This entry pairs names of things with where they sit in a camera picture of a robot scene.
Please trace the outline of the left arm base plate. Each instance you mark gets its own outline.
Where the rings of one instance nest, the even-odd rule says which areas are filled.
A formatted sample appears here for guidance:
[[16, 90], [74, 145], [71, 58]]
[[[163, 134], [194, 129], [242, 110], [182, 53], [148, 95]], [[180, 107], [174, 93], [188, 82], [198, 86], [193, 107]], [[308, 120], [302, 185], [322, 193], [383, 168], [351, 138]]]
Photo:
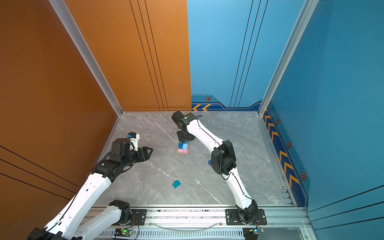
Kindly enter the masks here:
[[123, 211], [120, 220], [117, 222], [117, 225], [127, 227], [132, 225], [143, 226], [145, 224], [146, 216], [146, 209], [130, 209], [128, 212]]

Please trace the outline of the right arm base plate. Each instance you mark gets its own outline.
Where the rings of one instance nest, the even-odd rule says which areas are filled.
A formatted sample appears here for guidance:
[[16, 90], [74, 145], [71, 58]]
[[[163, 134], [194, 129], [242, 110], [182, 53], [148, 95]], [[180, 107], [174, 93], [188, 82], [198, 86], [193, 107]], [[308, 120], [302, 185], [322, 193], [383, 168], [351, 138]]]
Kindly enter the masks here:
[[259, 225], [266, 226], [267, 217], [263, 209], [258, 209], [254, 214], [243, 213], [237, 209], [226, 209], [226, 223], [229, 226], [235, 225]]

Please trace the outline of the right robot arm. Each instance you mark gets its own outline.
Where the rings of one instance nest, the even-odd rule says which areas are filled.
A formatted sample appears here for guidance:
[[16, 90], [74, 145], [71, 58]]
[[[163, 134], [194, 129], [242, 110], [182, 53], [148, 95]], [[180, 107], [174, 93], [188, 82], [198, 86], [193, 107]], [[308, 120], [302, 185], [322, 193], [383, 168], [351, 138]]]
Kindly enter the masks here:
[[247, 192], [236, 164], [236, 155], [230, 140], [222, 140], [209, 131], [193, 113], [184, 115], [177, 111], [172, 115], [177, 125], [179, 142], [186, 143], [198, 139], [211, 152], [211, 166], [227, 183], [235, 198], [239, 218], [245, 225], [257, 221], [257, 202]]

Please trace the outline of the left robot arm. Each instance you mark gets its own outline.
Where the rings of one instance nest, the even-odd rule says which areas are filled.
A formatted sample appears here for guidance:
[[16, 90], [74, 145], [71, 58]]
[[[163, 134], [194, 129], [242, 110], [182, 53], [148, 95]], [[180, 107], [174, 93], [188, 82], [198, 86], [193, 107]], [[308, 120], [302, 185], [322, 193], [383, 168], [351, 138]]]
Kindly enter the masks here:
[[127, 138], [113, 141], [111, 150], [91, 170], [78, 193], [43, 229], [32, 230], [28, 239], [93, 240], [113, 224], [130, 224], [134, 220], [130, 204], [121, 200], [113, 200], [86, 224], [82, 220], [119, 175], [150, 159], [153, 149], [139, 147], [139, 139], [138, 134], [129, 133]]

